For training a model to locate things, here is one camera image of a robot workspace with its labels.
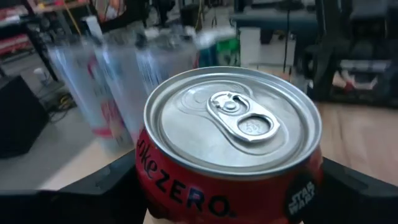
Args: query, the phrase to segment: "can rim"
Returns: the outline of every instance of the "can rim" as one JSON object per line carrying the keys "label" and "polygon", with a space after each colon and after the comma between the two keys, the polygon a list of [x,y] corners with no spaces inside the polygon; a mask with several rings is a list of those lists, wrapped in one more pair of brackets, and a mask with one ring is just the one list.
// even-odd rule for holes
{"label": "can rim", "polygon": [[[262,170],[262,171],[252,171],[252,172],[245,172],[245,173],[240,173],[240,174],[237,174],[234,172],[228,172],[228,171],[224,171],[224,170],[223,171],[214,170],[214,169],[210,169],[209,167],[199,166],[198,164],[196,164],[192,161],[189,161],[183,157],[178,156],[178,154],[170,153],[169,151],[163,150],[163,148],[169,148],[169,147],[166,144],[164,144],[162,141],[160,141],[159,138],[155,138],[156,134],[155,134],[154,130],[152,130],[151,128],[147,128],[150,126],[150,121],[149,121],[150,113],[148,114],[148,110],[150,107],[151,99],[153,99],[154,95],[158,94],[158,91],[162,91],[162,89],[165,89],[164,86],[168,85],[168,82],[172,82],[173,80],[178,79],[181,75],[184,75],[184,74],[186,74],[188,72],[192,72],[192,71],[211,70],[211,69],[215,69],[215,68],[216,69],[222,69],[222,68],[231,69],[231,68],[233,68],[236,70],[240,70],[242,72],[245,72],[245,71],[246,72],[258,72],[258,73],[262,73],[262,74],[267,75],[268,77],[273,78],[275,81],[282,82],[285,85],[290,85],[293,88],[293,90],[295,91],[295,94],[300,95],[299,97],[303,98],[306,101],[305,104],[309,104],[309,107],[315,108],[315,110],[313,111],[314,112],[313,116],[314,116],[315,121],[319,121],[318,122],[319,131],[315,133],[314,139],[313,139],[313,144],[311,145],[311,147],[309,147],[307,149],[307,151],[305,153],[303,153],[299,158],[297,158],[296,160],[294,160],[290,163],[283,164],[282,166],[277,166],[277,167]],[[203,175],[210,175],[210,176],[221,177],[223,179],[234,179],[234,180],[236,180],[236,179],[238,179],[238,180],[264,179],[264,178],[272,177],[273,175],[279,175],[281,172],[286,172],[288,170],[291,170],[294,167],[298,166],[299,164],[305,162],[313,154],[313,152],[319,146],[321,136],[322,136],[322,119],[319,114],[319,111],[317,110],[317,107],[315,106],[314,102],[304,92],[299,90],[296,86],[294,86],[293,84],[291,84],[275,75],[271,75],[269,73],[262,72],[260,70],[251,70],[248,68],[228,67],[228,66],[206,67],[206,68],[197,68],[197,69],[189,70],[189,71],[186,71],[183,73],[179,73],[178,75],[175,75],[172,78],[169,78],[167,81],[161,83],[158,87],[155,88],[154,91],[152,91],[152,93],[150,93],[150,95],[145,103],[144,125],[146,128],[147,134],[150,136],[150,139],[154,142],[155,146],[158,148],[159,151],[161,151],[169,159],[173,160],[174,162],[177,162],[178,164],[186,167],[189,170],[192,170],[193,172],[199,172]]]}

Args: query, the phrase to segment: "cable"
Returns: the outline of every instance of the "cable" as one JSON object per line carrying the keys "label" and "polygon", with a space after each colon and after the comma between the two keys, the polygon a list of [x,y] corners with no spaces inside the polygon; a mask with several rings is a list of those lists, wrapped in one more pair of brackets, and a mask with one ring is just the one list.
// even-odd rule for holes
{"label": "cable", "polygon": [[229,24],[231,25],[231,27],[235,28],[234,24],[232,24],[232,19],[229,19]]}
{"label": "cable", "polygon": [[51,115],[50,115],[50,121],[49,121],[49,122],[52,123],[52,124],[55,124],[55,123],[61,121],[63,118],[65,118],[65,117],[67,116],[68,112],[69,112],[69,110],[66,110],[65,112],[63,112],[62,116],[59,117],[58,119],[52,119],[52,118],[53,118],[56,114],[60,114],[60,113],[53,113],[53,114],[51,114]]}
{"label": "cable", "polygon": [[286,71],[286,60],[287,60],[287,41],[289,40],[289,31],[290,31],[290,9],[287,10],[287,27],[286,27],[286,35],[285,35],[285,57],[284,57],[284,73]]}
{"label": "cable", "polygon": [[57,90],[61,89],[62,87],[63,87],[63,85],[60,85],[60,86],[54,88],[53,90],[49,91],[48,93],[44,94],[43,96],[40,96],[40,97],[39,97],[39,96],[38,96],[39,93],[41,93],[42,90],[46,88],[46,86],[42,86],[41,89],[40,89],[35,95],[39,98],[39,100],[41,100],[41,99],[45,98],[46,96],[48,96],[48,95],[50,95],[50,94],[56,92]]}
{"label": "cable", "polygon": [[214,7],[213,10],[214,10],[214,17],[211,20],[211,28],[217,27],[217,12],[216,12],[216,8]]}
{"label": "cable", "polygon": [[119,4],[118,4],[118,12],[117,12],[117,16],[116,17],[118,17],[119,15],[120,15],[120,5],[121,5],[122,3],[120,2],[120,0],[119,0]]}
{"label": "cable", "polygon": [[111,1],[109,0],[108,4],[106,5],[105,12],[104,12],[105,21],[108,20],[108,18],[106,17],[106,14],[108,13],[108,9],[109,9],[110,5],[111,5]]}
{"label": "cable", "polygon": [[202,5],[202,0],[199,0],[198,19],[197,19],[197,23],[195,25],[195,30],[198,28],[198,25],[199,25],[200,14],[201,14],[201,5]]}
{"label": "cable", "polygon": [[47,87],[46,85],[42,85],[42,87],[38,90],[38,92],[35,94],[36,96],[42,92],[42,90],[45,89],[45,87]]}
{"label": "cable", "polygon": [[72,13],[70,12],[68,5],[65,3],[65,0],[62,0],[62,1],[63,1],[63,5],[65,6],[65,9],[68,12],[69,18],[72,20],[72,23],[75,26],[76,31],[81,36],[81,32],[80,32],[79,26],[77,25],[75,18],[73,17]]}

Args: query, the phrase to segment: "black speaker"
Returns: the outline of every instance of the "black speaker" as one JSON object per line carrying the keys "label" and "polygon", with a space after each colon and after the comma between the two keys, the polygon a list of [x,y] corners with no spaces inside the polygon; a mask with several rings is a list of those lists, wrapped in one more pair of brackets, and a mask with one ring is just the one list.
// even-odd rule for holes
{"label": "black speaker", "polygon": [[21,76],[0,79],[0,158],[27,153],[48,121]]}

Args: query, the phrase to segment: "coke zero can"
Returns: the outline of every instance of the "coke zero can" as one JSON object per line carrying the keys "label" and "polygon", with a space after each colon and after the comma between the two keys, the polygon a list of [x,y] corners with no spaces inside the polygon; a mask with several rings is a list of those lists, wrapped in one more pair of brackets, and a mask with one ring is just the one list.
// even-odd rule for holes
{"label": "coke zero can", "polygon": [[299,223],[322,180],[322,122],[273,75],[238,67],[181,73],[144,109],[137,171],[156,218]]}

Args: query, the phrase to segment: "floor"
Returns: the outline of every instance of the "floor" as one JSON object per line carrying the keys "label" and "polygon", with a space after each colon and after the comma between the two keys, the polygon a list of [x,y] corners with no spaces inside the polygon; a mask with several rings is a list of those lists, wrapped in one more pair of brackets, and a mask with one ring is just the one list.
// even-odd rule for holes
{"label": "floor", "polygon": [[[229,24],[230,8],[210,11],[205,27],[216,14],[218,25]],[[270,45],[259,44],[259,29],[242,29],[241,62],[282,63],[284,43],[276,38]],[[287,64],[292,64],[294,42],[289,42]],[[36,55],[7,64],[10,74],[21,74],[32,91],[40,84],[32,73],[43,67]],[[280,68],[259,67],[276,75]],[[318,104],[323,119],[321,148],[323,155],[367,175],[398,185],[398,113],[394,110],[365,106]],[[80,179],[125,152],[109,152],[99,146],[78,110],[65,119],[49,124],[30,152],[24,156],[0,161],[0,190],[59,189]]]}

